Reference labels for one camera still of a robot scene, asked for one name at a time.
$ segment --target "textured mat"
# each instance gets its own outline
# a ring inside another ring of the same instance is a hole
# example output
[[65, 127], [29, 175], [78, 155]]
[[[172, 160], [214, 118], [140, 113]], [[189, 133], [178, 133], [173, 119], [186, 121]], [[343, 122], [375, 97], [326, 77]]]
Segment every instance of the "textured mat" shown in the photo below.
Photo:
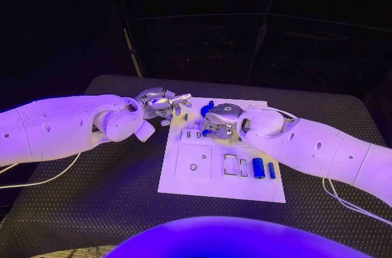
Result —
[[[106, 75], [87, 94], [136, 96], [165, 87], [198, 97], [265, 100], [299, 117], [329, 124], [384, 144], [363, 103], [352, 96], [235, 85]], [[346, 209], [326, 194], [322, 178], [281, 166], [287, 204], [157, 193], [169, 127], [152, 120], [146, 143], [134, 136], [82, 153], [72, 169], [51, 183], [28, 187], [0, 229], [2, 257], [28, 257], [114, 245], [159, 224], [195, 216], [234, 216], [303, 229], [376, 257], [392, 257], [392, 227]], [[32, 182], [55, 176], [72, 159], [44, 162]], [[368, 193], [336, 183], [342, 198], [391, 219], [392, 209]]]

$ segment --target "ventilation hole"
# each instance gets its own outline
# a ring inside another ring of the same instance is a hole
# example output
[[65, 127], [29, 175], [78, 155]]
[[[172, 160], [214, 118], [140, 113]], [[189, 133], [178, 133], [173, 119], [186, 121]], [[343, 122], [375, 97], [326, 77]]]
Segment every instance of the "ventilation hole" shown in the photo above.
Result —
[[44, 124], [44, 128], [45, 128], [45, 131], [46, 131], [46, 132], [51, 132], [51, 125], [49, 125], [49, 123], [48, 123], [48, 122], [45, 122], [45, 124]]
[[84, 120], [82, 120], [82, 118], [81, 118], [81, 117], [78, 117], [77, 119], [78, 119], [78, 123], [80, 123], [80, 125], [81, 125], [81, 126], [84, 126]]

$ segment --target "blue battery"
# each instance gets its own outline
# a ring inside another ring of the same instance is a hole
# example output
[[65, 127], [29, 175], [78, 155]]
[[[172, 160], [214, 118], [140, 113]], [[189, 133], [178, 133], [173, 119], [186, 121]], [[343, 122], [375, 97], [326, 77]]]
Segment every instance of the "blue battery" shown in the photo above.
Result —
[[253, 165], [254, 165], [255, 179], [265, 178], [263, 159], [261, 158], [254, 158], [253, 159]]
[[274, 163], [268, 163], [268, 169], [270, 169], [271, 179], [276, 179], [277, 176], [276, 176], [276, 170], [274, 170]]

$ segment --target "small blue object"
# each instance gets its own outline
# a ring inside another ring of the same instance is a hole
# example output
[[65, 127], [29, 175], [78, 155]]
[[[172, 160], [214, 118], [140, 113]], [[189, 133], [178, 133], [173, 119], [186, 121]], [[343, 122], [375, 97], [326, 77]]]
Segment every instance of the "small blue object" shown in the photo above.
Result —
[[202, 132], [202, 135], [206, 136], [206, 134], [209, 133], [208, 129]]
[[211, 111], [212, 108], [214, 108], [214, 101], [211, 101], [211, 103], [202, 107], [201, 113], [204, 117], [206, 116], [206, 113]]
[[253, 165], [254, 165], [255, 179], [265, 178], [263, 159], [261, 158], [254, 158], [253, 159]]
[[276, 170], [274, 170], [274, 163], [268, 163], [268, 169], [270, 169], [271, 179], [276, 179], [277, 176], [276, 176]]

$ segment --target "gray mat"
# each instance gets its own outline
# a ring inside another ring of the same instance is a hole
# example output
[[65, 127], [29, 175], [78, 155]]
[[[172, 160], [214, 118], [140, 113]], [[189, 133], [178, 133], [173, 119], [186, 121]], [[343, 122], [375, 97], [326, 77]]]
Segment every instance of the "gray mat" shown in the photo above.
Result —
[[[198, 97], [267, 100], [270, 106], [299, 117], [384, 144], [365, 105], [352, 96], [116, 75], [100, 76], [87, 94], [136, 96], [152, 87]], [[287, 204], [157, 193], [169, 127], [160, 127], [159, 119], [152, 123], [157, 131], [146, 143], [131, 136], [120, 143], [100, 145], [82, 153], [62, 177], [22, 191], [0, 229], [2, 257], [118, 244], [159, 224], [195, 216], [271, 221], [372, 256], [392, 257], [392, 227], [346, 209], [325, 193], [320, 178], [283, 165]], [[55, 176], [72, 159], [44, 162], [31, 181]], [[392, 209], [375, 197], [343, 183], [336, 187], [345, 199], [391, 219]]]

